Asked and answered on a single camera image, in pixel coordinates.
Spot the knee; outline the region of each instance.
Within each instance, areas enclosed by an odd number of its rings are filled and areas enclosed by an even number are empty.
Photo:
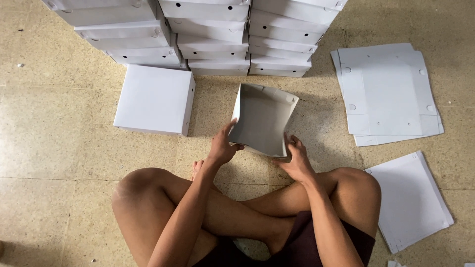
[[[381,187],[376,178],[371,174],[350,167],[341,167],[330,172],[339,177],[339,183],[350,183],[356,190],[370,194],[377,200],[381,200]]]
[[[167,170],[159,168],[144,168],[129,173],[116,185],[112,194],[112,205],[157,190],[170,174]]]

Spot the crossed legs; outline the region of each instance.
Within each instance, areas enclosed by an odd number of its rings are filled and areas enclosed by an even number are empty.
[[[340,218],[374,237],[380,210],[377,181],[352,168],[320,173],[319,179]],[[191,181],[157,168],[133,171],[117,185],[112,196],[114,215],[139,267],[147,266],[160,234],[190,185]],[[216,236],[259,240],[274,254],[282,249],[293,217],[303,210],[310,210],[310,204],[299,183],[242,202],[212,191],[188,266],[217,245]]]

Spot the terrazzo floor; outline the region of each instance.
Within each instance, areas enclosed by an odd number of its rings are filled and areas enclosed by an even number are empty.
[[[179,138],[113,128],[126,69],[41,1],[0,1],[0,266],[135,266],[112,214],[114,185],[150,166],[190,177],[192,161],[206,156],[210,137],[231,118],[242,82],[301,98],[288,131],[302,139],[317,171],[424,153],[455,224],[395,255],[378,233],[370,267],[390,259],[408,267],[475,262],[474,13],[472,0],[350,0],[304,78],[196,76],[189,137]],[[396,42],[422,51],[446,132],[358,148],[330,51]],[[215,182],[244,200],[292,180],[268,158],[242,152]],[[244,243],[254,257],[266,256],[262,244]]]

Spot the dark shorts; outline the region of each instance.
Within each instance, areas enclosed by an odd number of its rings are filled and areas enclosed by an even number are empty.
[[[374,238],[342,220],[356,251],[365,266],[370,261],[375,243]],[[284,248],[267,261],[250,259],[239,250],[230,238],[220,238],[219,244],[193,267],[242,267],[242,266],[322,266],[315,241],[314,225],[310,211],[301,211]]]

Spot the stack of shoe boxes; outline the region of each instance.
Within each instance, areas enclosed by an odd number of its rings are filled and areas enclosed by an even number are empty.
[[[42,0],[120,64],[187,69],[157,0]]]
[[[251,0],[159,0],[196,75],[247,76]]]
[[[312,54],[347,0],[254,0],[250,74],[302,77]]]

